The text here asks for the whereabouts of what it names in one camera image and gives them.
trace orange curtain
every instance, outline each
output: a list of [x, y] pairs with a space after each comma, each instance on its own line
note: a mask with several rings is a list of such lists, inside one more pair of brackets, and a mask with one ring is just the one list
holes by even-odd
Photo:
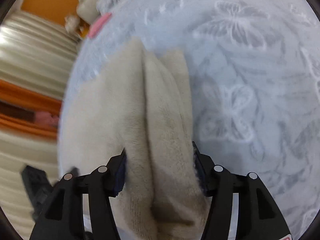
[[[61, 101], [50, 98], [30, 90], [18, 87], [6, 81], [0, 80], [0, 100], [33, 111], [46, 111], [59, 115]], [[57, 138], [57, 129], [53, 127], [40, 126], [31, 122], [20, 120], [0, 114], [0, 128], [10, 129], [29, 135], [44, 138]]]

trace towel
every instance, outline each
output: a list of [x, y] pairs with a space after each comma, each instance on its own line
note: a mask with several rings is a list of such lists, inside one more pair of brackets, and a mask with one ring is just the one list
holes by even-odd
[[65, 172], [76, 166], [89, 174], [126, 149], [124, 189], [110, 198], [118, 228], [143, 240], [201, 237], [209, 201], [194, 168], [191, 93], [180, 50], [158, 59], [133, 38], [81, 87], [61, 132]]

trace fabric fold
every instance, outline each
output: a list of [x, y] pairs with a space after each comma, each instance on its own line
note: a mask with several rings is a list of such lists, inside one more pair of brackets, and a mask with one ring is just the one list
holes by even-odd
[[110, 198], [116, 225], [134, 239], [201, 236], [209, 203], [194, 169], [191, 93], [181, 51], [157, 59], [132, 39], [82, 86], [68, 112], [61, 175], [72, 166], [88, 174], [125, 147], [124, 190]]

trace silver screw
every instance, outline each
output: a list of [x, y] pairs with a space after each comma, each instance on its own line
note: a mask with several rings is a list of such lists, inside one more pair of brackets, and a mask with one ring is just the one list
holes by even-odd
[[215, 171], [217, 171], [217, 172], [223, 171], [223, 167], [220, 166], [220, 165], [216, 165], [213, 169], [214, 169]]
[[255, 174], [254, 172], [250, 172], [250, 173], [249, 173], [249, 177], [250, 177], [251, 179], [256, 179], [256, 178], [258, 177], [258, 175]]
[[66, 175], [63, 176], [63, 178], [64, 178], [65, 180], [69, 180], [69, 179], [72, 178], [72, 174], [71, 174], [71, 173], [67, 173]]
[[108, 168], [106, 166], [101, 166], [98, 168], [98, 171], [101, 172], [101, 173], [104, 173], [108, 170]]

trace beige towel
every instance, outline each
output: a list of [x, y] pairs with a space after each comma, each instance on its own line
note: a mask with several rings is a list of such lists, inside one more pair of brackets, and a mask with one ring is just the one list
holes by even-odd
[[[209, 203], [193, 162], [188, 69], [175, 50], [160, 60], [137, 38], [83, 85], [62, 131], [61, 164], [88, 174], [127, 152], [124, 190], [110, 198], [134, 239], [198, 239]], [[88, 205], [84, 207], [88, 215]]]

